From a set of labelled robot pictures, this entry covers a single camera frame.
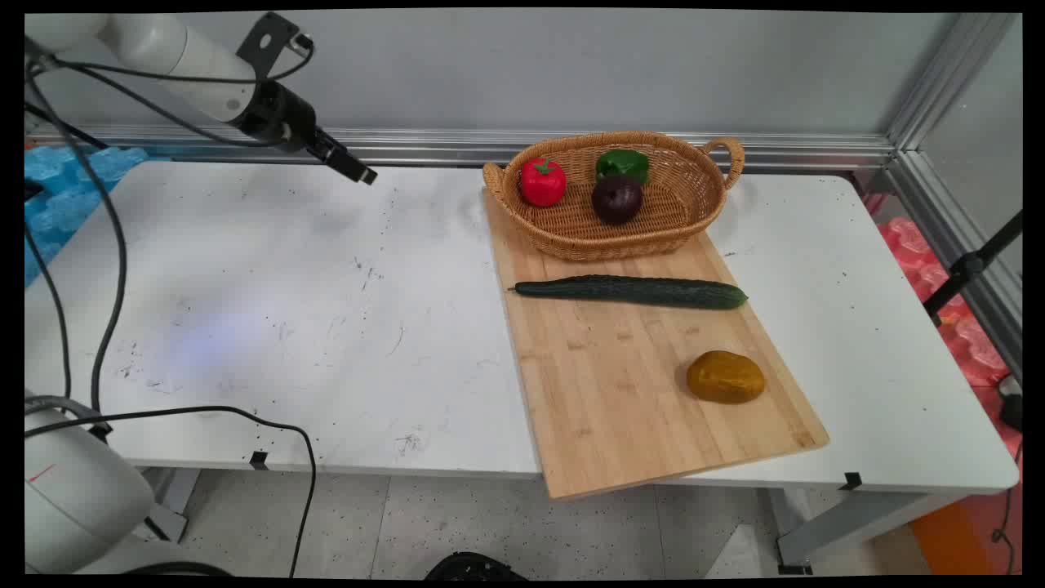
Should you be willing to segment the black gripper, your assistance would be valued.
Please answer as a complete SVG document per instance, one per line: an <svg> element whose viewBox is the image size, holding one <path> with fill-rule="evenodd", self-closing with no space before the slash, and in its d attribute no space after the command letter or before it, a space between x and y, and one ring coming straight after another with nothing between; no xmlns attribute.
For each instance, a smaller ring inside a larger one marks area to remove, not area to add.
<svg viewBox="0 0 1045 588"><path fill-rule="evenodd" d="M259 83L238 115L238 130L281 152L306 150L352 182L373 184L377 172L318 126L314 105L282 83Z"/></svg>

